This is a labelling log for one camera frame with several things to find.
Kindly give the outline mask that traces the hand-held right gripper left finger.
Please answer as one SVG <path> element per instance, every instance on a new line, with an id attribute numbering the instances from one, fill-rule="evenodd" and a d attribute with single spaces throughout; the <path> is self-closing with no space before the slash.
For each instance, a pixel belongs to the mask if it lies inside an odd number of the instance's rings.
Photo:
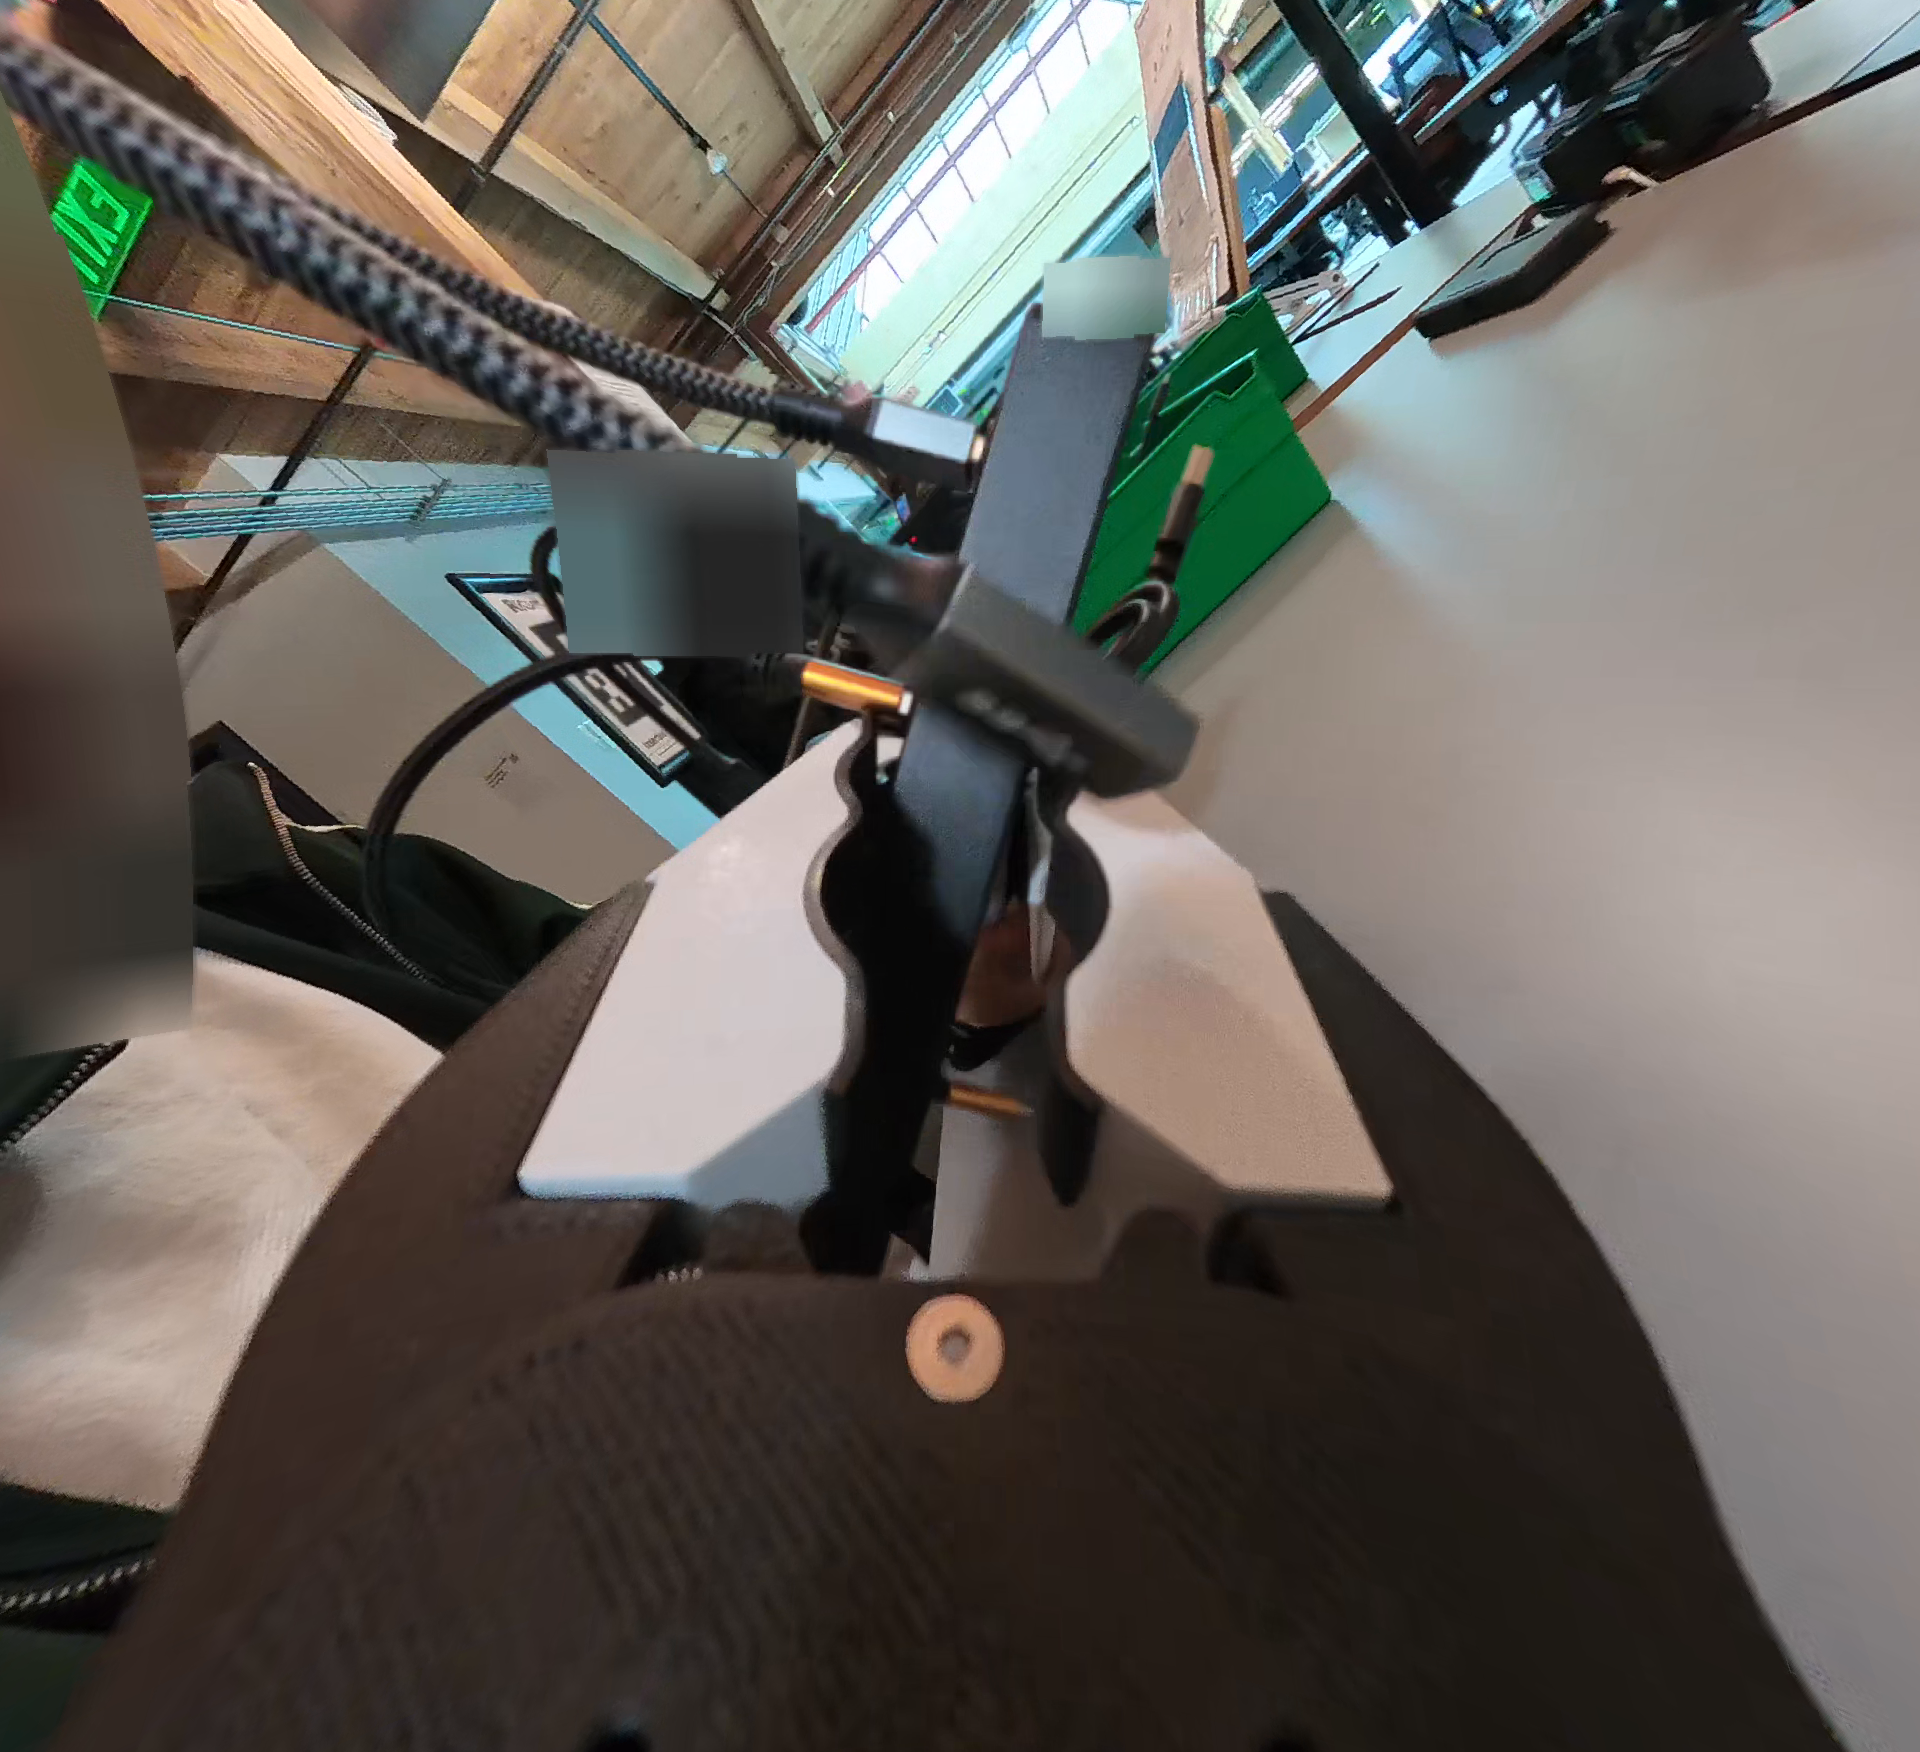
<path id="1" fill-rule="evenodd" d="M 852 827 L 859 736 L 829 733 L 647 877 L 518 1165 L 523 1194 L 794 1215 L 829 1185 L 824 1087 L 850 1043 L 850 980 L 818 884 Z"/>

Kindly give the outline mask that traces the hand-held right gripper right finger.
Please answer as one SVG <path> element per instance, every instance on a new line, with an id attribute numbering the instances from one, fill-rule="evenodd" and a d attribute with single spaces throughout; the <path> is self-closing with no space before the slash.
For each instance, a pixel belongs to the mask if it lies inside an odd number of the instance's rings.
<path id="1" fill-rule="evenodd" d="M 1145 1212 L 1381 1212 L 1393 1195 L 1255 877 L 1166 799 L 1081 796 L 1048 905 L 1036 1149 L 1048 1227 L 1104 1253 Z"/>

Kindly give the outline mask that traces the thin black cable gold plugs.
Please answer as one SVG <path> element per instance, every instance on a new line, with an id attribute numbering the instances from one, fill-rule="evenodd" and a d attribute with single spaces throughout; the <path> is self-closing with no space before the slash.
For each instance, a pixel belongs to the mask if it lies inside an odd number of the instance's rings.
<path id="1" fill-rule="evenodd" d="M 371 806 L 368 827 L 363 829 L 361 888 L 371 928 L 382 934 L 388 934 L 391 928 L 388 877 L 391 841 L 397 835 L 407 805 L 411 805 L 422 784 L 445 757 L 461 747 L 467 736 L 480 733 L 497 713 L 542 687 L 564 683 L 587 674 L 637 669 L 637 666 L 637 660 L 616 653 L 558 651 L 557 656 L 525 664 L 502 679 L 482 685 L 467 701 L 429 731 L 407 757 L 402 758 L 390 781 L 386 781 Z M 789 687 L 796 692 L 805 703 L 869 716 L 885 731 L 898 728 L 905 719 L 905 687 L 867 671 L 799 653 L 767 656 L 747 662 L 745 668 L 755 683 Z"/>

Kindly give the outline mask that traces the green plastic bin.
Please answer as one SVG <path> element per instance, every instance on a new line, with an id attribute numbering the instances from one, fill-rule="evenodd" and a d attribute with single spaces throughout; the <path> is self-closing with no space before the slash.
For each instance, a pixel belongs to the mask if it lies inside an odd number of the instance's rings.
<path id="1" fill-rule="evenodd" d="M 1284 397 L 1257 362 L 1240 362 L 1183 395 L 1144 397 L 1075 603 L 1079 633 L 1091 635 L 1096 621 L 1145 576 L 1173 488 L 1198 446 L 1212 452 L 1212 466 L 1176 579 L 1181 607 L 1147 668 L 1164 664 L 1331 503 Z"/>
<path id="2" fill-rule="evenodd" d="M 1140 392 L 1134 430 L 1169 425 L 1194 399 L 1232 395 L 1253 382 L 1263 382 L 1282 399 L 1309 385 L 1309 372 L 1263 292 L 1249 292 L 1220 309 L 1212 324 L 1150 376 Z"/>

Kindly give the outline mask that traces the black USB hub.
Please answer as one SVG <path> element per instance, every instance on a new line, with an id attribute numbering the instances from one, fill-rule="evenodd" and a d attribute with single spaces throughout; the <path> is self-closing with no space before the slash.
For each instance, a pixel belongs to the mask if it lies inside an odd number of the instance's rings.
<path id="1" fill-rule="evenodd" d="M 960 561 L 1069 629 L 1150 347 L 1020 328 Z M 820 865 L 818 926 L 850 980 L 850 1043 L 824 1087 L 829 1185 L 799 1224 L 820 1273 L 884 1264 L 1035 772 L 1078 788 L 924 701 L 889 775 L 869 736 L 846 764 L 852 827 Z"/>

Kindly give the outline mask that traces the light grey desk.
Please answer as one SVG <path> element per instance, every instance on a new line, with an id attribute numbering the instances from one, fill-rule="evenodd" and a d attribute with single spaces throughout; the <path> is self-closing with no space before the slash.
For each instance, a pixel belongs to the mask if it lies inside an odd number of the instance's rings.
<path id="1" fill-rule="evenodd" d="M 1851 1748 L 1917 1748 L 1910 69 L 1309 424 L 1176 802 L 1535 1143 Z"/>

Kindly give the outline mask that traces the dark green jacket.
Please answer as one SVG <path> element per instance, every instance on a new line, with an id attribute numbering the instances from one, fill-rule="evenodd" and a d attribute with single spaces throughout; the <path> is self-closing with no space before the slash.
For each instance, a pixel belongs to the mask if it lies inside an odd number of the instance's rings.
<path id="1" fill-rule="evenodd" d="M 276 973 L 368 1005 L 438 1057 L 587 918 L 455 847 L 405 835 L 388 860 L 391 928 L 382 934 L 363 905 L 361 832 L 301 825 L 254 762 L 209 762 L 189 783 L 187 814 L 194 984 L 197 953 Z M 7 1061 L 4 1147 L 128 1045 Z M 149 1573 L 178 1506 L 144 1511 L 4 1484 L 4 1629 L 106 1631 Z"/>

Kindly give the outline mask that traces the framed tag sign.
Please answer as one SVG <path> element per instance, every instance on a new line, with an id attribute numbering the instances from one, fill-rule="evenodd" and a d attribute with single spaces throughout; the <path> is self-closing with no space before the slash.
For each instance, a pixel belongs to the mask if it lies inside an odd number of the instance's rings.
<path id="1" fill-rule="evenodd" d="M 567 649 L 567 637 L 529 574 L 448 572 L 445 582 L 502 633 L 527 662 Z M 593 733 L 659 787 L 684 776 L 691 761 L 680 738 L 632 685 L 630 669 L 589 669 L 557 685 Z"/>

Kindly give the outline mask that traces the white shirt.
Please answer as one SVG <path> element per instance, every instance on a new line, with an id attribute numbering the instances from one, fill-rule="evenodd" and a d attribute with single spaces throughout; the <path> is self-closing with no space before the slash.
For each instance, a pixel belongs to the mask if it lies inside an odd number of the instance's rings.
<path id="1" fill-rule="evenodd" d="M 438 1059 L 363 1002 L 197 953 L 189 1025 L 4 1147 L 4 1484 L 175 1509 L 293 1257 Z"/>

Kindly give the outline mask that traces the flat black device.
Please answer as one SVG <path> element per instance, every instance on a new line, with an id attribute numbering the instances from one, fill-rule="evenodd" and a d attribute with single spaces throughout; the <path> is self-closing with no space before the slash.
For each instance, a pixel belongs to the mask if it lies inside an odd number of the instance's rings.
<path id="1" fill-rule="evenodd" d="M 1601 203 L 1551 213 L 1481 254 L 1413 314 L 1413 333 L 1439 341 L 1542 301 L 1612 237 Z"/>

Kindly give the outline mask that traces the brown cardboard panel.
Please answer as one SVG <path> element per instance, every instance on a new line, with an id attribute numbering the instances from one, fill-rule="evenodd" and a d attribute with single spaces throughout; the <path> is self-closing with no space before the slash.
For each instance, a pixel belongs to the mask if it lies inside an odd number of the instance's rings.
<path id="1" fill-rule="evenodd" d="M 1204 0 L 1144 0 L 1135 22 L 1144 125 L 1169 328 L 1188 339 L 1251 288 L 1236 174 L 1210 99 Z"/>

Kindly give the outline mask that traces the green exit sign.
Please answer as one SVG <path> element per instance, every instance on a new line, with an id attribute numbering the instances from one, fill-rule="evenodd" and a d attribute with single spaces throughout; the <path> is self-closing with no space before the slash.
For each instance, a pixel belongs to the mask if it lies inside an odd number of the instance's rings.
<path id="1" fill-rule="evenodd" d="M 154 209 L 152 195 L 86 157 L 75 157 L 51 205 L 51 221 L 99 321 Z"/>

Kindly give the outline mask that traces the black pole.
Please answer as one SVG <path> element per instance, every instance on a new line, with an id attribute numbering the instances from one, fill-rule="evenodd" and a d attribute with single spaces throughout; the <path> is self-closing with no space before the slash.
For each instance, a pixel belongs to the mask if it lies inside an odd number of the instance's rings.
<path id="1" fill-rule="evenodd" d="M 1334 25 L 1321 0 L 1273 0 L 1286 29 L 1309 54 L 1336 107 L 1356 127 L 1375 174 L 1369 209 L 1379 235 L 1393 247 L 1413 230 L 1437 225 L 1449 201 L 1433 184 L 1416 144 L 1381 107 L 1361 60 Z"/>

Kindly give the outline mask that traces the black battery charger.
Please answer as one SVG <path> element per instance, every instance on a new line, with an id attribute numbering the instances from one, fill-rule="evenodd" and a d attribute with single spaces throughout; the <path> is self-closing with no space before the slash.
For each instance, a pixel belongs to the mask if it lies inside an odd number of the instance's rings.
<path id="1" fill-rule="evenodd" d="M 1770 77 L 1741 12 L 1683 22 L 1610 12 L 1565 57 L 1561 105 L 1515 156 L 1545 209 L 1597 203 L 1634 171 L 1660 181 L 1700 162 L 1763 113 Z"/>

